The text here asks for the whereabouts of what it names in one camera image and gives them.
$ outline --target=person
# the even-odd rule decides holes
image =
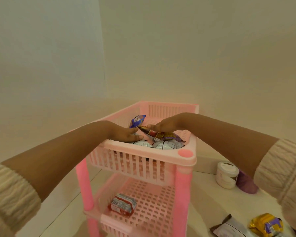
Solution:
[[[181,113],[148,125],[155,131],[189,130],[275,197],[296,229],[296,143],[203,115]],[[93,122],[0,164],[0,236],[13,236],[39,210],[64,176],[105,139],[142,139],[108,121]]]

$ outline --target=plastic basket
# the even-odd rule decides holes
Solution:
[[[198,113],[198,105],[142,101],[98,121],[109,120],[128,127],[137,115],[146,115],[143,123],[146,125],[182,112]],[[185,147],[177,150],[158,150],[113,140],[101,143],[87,157],[96,167],[119,174],[113,175],[95,196],[86,160],[76,166],[91,237],[100,236],[98,223],[114,236],[185,236],[192,171],[196,164],[196,137],[189,131],[177,131],[177,134],[186,141]],[[107,208],[118,192],[133,196],[138,203],[129,219]]]

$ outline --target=sleeve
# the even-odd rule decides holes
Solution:
[[[0,165],[0,231],[15,234],[41,206],[41,199],[31,184],[8,167]]]
[[[296,143],[277,141],[257,167],[254,182],[277,199],[284,218],[296,229]]]

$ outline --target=plastic jar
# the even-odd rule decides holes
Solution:
[[[216,182],[225,189],[232,189],[236,186],[239,169],[230,162],[219,162],[217,165]]]

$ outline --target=bottom basket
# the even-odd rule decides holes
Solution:
[[[137,201],[134,213],[125,218],[108,209],[117,193]],[[175,188],[162,187],[121,174],[114,174],[95,194],[95,207],[85,211],[101,223],[104,231],[114,236],[172,236]]]

